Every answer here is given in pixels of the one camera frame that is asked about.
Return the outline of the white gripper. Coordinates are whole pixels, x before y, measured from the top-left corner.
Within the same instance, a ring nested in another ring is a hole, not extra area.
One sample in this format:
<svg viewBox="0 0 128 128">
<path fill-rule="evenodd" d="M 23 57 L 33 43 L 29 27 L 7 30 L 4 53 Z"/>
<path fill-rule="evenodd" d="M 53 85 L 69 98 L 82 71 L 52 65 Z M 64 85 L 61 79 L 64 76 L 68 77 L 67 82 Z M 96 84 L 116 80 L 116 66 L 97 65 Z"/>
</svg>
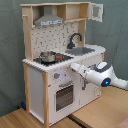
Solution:
<svg viewBox="0 0 128 128">
<path fill-rule="evenodd" d="M 89 71 L 89 68 L 87 68 L 86 66 L 84 65 L 80 65 L 80 64 L 77 64 L 77 63 L 72 63 L 70 65 L 70 67 L 75 70 L 76 72 L 78 72 L 80 75 L 82 76 L 86 76 L 87 75 L 87 72 Z"/>
</svg>

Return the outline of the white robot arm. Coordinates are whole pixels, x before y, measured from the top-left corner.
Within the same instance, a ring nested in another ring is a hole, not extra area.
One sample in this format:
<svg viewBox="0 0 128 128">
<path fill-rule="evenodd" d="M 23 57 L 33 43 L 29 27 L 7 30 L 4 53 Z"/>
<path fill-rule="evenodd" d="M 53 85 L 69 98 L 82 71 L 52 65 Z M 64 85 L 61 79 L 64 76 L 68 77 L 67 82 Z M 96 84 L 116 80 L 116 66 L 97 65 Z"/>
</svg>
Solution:
<svg viewBox="0 0 128 128">
<path fill-rule="evenodd" d="M 107 62 L 100 62 L 95 68 L 72 63 L 71 68 L 79 73 L 87 81 L 102 87 L 114 86 L 128 90 L 128 80 L 116 77 L 113 66 Z"/>
</svg>

